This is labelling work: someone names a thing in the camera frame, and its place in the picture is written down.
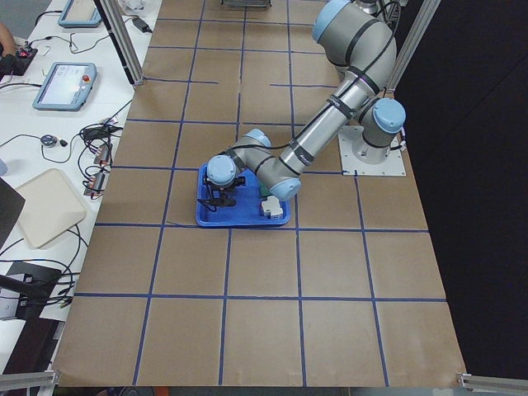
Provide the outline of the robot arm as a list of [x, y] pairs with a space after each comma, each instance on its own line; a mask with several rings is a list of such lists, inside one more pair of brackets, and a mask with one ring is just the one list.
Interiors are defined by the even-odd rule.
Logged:
[[323, 47], [340, 76], [337, 90], [310, 122], [285, 146], [280, 156], [259, 129], [251, 130], [233, 146], [206, 164], [205, 184], [219, 191], [221, 205], [228, 205], [225, 190], [239, 184], [249, 170], [278, 200], [289, 200], [301, 187], [299, 179], [318, 153], [349, 121], [363, 127], [358, 158], [380, 163], [406, 119], [396, 100], [378, 96], [389, 80], [396, 60], [394, 32], [354, 1], [330, 1], [313, 25], [313, 39]]

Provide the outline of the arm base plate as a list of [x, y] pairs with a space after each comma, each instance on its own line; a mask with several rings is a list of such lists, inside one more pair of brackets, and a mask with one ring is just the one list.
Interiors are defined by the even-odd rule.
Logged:
[[337, 135], [342, 173], [346, 176], [405, 177], [403, 155], [397, 135], [390, 146], [374, 148], [363, 139], [363, 127], [347, 125]]

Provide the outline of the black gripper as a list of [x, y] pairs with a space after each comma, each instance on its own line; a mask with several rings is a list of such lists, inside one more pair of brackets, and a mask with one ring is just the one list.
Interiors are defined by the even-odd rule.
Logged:
[[232, 194], [236, 187], [245, 185], [245, 177], [235, 177], [227, 186], [217, 186], [209, 177], [204, 176], [203, 184], [207, 192], [205, 202], [235, 202], [236, 200], [229, 194]]

